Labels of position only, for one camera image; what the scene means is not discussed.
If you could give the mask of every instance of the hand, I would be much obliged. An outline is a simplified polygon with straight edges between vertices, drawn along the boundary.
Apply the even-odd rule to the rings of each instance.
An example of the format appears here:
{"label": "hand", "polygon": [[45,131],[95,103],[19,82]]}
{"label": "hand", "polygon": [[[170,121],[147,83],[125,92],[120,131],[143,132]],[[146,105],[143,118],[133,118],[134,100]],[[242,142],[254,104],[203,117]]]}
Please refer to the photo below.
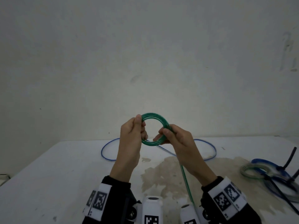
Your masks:
{"label": "hand", "polygon": [[110,177],[122,182],[129,182],[132,172],[139,162],[141,140],[147,138],[145,122],[141,121],[141,115],[137,115],[121,126],[118,154]]}
{"label": "hand", "polygon": [[161,128],[159,134],[153,139],[158,140],[163,134],[167,140],[163,144],[171,144],[176,152],[178,161],[190,174],[196,177],[201,185],[206,186],[216,180],[217,176],[204,162],[192,134],[183,130],[177,125],[170,124],[173,132],[169,129]]}

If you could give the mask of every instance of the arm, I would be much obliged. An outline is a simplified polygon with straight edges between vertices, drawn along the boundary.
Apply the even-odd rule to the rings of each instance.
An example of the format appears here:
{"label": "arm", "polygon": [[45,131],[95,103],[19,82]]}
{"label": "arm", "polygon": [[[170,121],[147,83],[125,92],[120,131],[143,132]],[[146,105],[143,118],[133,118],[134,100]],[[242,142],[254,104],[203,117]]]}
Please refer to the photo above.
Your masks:
{"label": "arm", "polygon": [[141,122],[141,115],[130,119],[121,126],[121,136],[116,161],[109,176],[104,177],[102,183],[111,185],[109,196],[104,208],[101,221],[85,217],[83,224],[97,223],[133,223],[125,217],[132,212],[132,206],[137,203],[129,183],[132,172],[140,158],[141,140],[147,139],[145,122]]}
{"label": "arm", "polygon": [[204,162],[190,132],[185,131],[174,124],[171,124],[170,126],[172,127],[173,132],[161,128],[159,134],[154,138],[154,141],[164,134],[167,137],[164,144],[170,143],[173,146],[180,164],[182,164],[188,172],[196,177],[201,183],[203,190],[201,203],[208,216],[212,220],[222,224],[261,223],[260,217],[249,204],[246,204],[234,216],[229,220],[226,220],[221,210],[209,195],[209,191],[216,188],[223,181],[223,178],[220,176],[217,177]]}

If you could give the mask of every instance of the white table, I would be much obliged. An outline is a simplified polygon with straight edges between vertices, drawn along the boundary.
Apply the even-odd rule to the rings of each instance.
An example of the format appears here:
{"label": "white table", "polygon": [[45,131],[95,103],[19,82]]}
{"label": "white table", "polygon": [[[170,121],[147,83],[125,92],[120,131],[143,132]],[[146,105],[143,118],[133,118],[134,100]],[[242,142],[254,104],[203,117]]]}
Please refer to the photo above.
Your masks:
{"label": "white table", "polygon": [[[247,160],[262,158],[284,165],[298,138],[281,137],[222,137],[203,138],[217,148],[217,157],[234,158],[241,156]],[[0,223],[81,223],[82,210],[93,188],[97,187],[104,176],[110,173],[113,162],[104,160],[101,148],[109,140],[67,141],[50,148],[38,159],[24,168],[15,177],[0,187]],[[198,143],[203,157],[212,154],[209,145]],[[118,142],[107,146],[105,155],[115,158]],[[141,176],[145,169],[154,168],[170,154],[157,147],[142,145],[139,162],[131,178],[132,191],[137,200],[142,200]],[[299,168],[299,151],[295,154],[287,171],[293,174]],[[159,194],[163,186],[153,188],[151,192]],[[172,209],[186,203],[187,196],[181,199],[167,198]],[[261,211],[265,223],[299,223],[299,216],[281,201],[285,212],[271,214]]]}

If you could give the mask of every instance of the white wall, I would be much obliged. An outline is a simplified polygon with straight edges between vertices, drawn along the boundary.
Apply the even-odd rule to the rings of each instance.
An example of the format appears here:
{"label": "white wall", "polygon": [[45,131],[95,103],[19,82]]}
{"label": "white wall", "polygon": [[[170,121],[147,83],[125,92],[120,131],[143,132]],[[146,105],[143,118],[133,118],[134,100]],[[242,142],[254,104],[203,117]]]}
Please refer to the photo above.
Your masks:
{"label": "white wall", "polygon": [[146,112],[195,137],[299,135],[298,7],[0,0],[0,172],[61,140],[116,138]]}

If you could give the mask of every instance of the green hose strand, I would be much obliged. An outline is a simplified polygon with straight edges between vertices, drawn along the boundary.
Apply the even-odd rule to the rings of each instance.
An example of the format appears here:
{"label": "green hose strand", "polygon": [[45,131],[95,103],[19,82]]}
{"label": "green hose strand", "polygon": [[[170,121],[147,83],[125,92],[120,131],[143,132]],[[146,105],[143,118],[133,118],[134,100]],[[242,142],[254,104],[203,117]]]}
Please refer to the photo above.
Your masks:
{"label": "green hose strand", "polygon": [[[167,128],[167,129],[169,129],[169,130],[172,131],[172,128],[170,127],[170,125],[166,121],[166,119],[164,119],[162,116],[160,116],[160,115],[158,115],[156,113],[145,113],[145,114],[143,114],[142,115],[142,121],[145,121],[147,119],[156,119],[156,120],[159,120],[160,123],[162,123],[163,128]],[[145,145],[149,145],[149,146],[157,146],[157,145],[161,145],[165,140],[166,140],[166,136],[162,135],[162,137],[160,137],[155,142],[150,142],[150,141],[147,141],[147,140],[143,139],[142,143],[145,144]],[[181,167],[183,179],[184,179],[184,182],[185,182],[185,186],[186,186],[186,189],[187,189],[190,201],[192,202],[193,206],[195,207],[195,204],[194,204],[194,201],[193,201],[193,197],[192,197],[192,194],[191,194],[191,190],[189,188],[189,184],[188,184],[188,181],[187,181],[187,177],[185,175],[184,167],[182,165],[180,165],[180,167]]]}

